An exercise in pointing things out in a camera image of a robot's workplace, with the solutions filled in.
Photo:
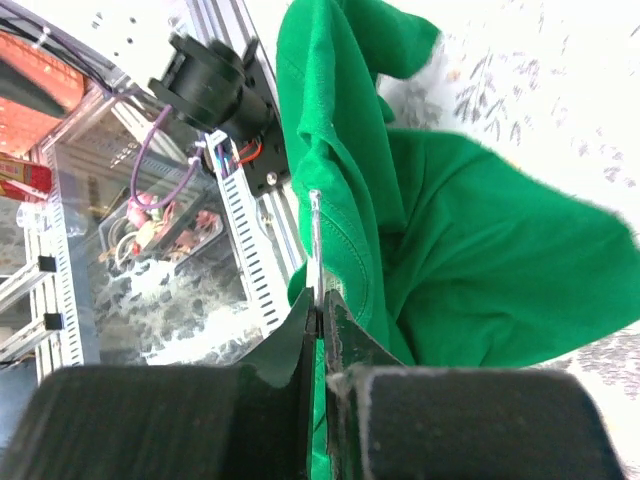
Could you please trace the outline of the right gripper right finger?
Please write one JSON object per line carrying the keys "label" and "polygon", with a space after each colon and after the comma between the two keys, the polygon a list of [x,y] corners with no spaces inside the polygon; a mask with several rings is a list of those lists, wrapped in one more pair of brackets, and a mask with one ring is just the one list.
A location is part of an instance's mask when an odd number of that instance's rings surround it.
{"label": "right gripper right finger", "polygon": [[327,452],[335,479],[620,479],[572,375],[401,364],[327,293]]}

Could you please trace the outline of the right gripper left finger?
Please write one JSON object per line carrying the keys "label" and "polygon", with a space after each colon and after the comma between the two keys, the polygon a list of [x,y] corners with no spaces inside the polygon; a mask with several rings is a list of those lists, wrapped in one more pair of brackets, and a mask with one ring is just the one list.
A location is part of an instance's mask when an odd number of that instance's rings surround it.
{"label": "right gripper left finger", "polygon": [[1,462],[5,479],[306,479],[316,311],[228,366],[84,366],[34,393]]}

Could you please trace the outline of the green t shirt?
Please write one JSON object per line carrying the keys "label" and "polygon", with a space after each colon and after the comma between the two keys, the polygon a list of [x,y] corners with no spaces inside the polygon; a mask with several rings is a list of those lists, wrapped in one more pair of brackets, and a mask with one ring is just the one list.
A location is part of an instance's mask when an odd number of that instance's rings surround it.
{"label": "green t shirt", "polygon": [[276,76],[299,232],[321,200],[323,265],[399,360],[526,367],[639,317],[639,251],[614,215],[455,133],[404,128],[378,95],[439,29],[382,1],[295,1]]}

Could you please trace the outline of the cream white hanger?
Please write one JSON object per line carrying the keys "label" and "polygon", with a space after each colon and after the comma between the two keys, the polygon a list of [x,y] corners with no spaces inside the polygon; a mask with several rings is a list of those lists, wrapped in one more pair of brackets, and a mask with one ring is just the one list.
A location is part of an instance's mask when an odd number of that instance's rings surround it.
{"label": "cream white hanger", "polygon": [[307,285],[313,289],[314,306],[320,310],[324,301],[324,267],[322,255],[322,215],[319,190],[309,192],[311,208],[311,257],[307,268]]}

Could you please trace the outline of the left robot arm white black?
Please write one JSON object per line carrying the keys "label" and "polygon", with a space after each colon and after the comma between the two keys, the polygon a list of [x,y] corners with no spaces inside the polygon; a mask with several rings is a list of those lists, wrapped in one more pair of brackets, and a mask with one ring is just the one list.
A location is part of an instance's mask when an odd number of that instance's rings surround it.
{"label": "left robot arm white black", "polygon": [[194,128],[282,140],[275,78],[243,1],[94,1],[84,42]]}

